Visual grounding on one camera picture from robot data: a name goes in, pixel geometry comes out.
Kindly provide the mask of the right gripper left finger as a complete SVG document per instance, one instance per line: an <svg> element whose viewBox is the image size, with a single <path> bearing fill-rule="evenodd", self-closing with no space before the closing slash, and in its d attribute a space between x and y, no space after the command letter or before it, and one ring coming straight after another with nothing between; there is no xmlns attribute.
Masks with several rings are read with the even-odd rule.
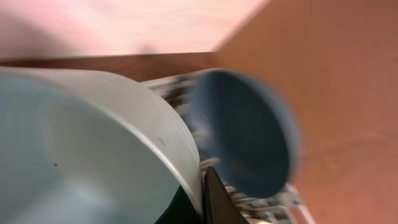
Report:
<svg viewBox="0 0 398 224"><path fill-rule="evenodd" d="M180 186L166 211L155 224L200 224L201 220L189 197Z"/></svg>

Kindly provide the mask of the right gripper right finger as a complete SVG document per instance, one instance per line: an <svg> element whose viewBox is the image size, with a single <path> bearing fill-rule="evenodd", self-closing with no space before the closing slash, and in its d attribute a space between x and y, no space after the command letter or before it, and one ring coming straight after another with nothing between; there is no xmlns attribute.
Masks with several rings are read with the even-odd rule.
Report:
<svg viewBox="0 0 398 224"><path fill-rule="evenodd" d="M206 170L203 194L207 224L249 224L234 206L214 167Z"/></svg>

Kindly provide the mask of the dark blue plate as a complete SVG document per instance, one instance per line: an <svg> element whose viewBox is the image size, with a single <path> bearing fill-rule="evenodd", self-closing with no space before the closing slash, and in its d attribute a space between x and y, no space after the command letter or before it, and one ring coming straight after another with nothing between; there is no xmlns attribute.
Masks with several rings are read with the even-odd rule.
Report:
<svg viewBox="0 0 398 224"><path fill-rule="evenodd" d="M279 193L294 176L302 138L294 115L268 84L243 73L199 73L188 89L188 120L220 178L250 197Z"/></svg>

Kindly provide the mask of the light blue small bowl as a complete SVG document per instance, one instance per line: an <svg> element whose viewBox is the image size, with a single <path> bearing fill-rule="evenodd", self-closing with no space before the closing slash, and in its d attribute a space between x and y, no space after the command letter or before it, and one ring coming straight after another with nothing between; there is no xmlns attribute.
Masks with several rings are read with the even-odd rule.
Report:
<svg viewBox="0 0 398 224"><path fill-rule="evenodd" d="M154 223L201 171L178 113L142 83L92 70L1 68L1 222Z"/></svg>

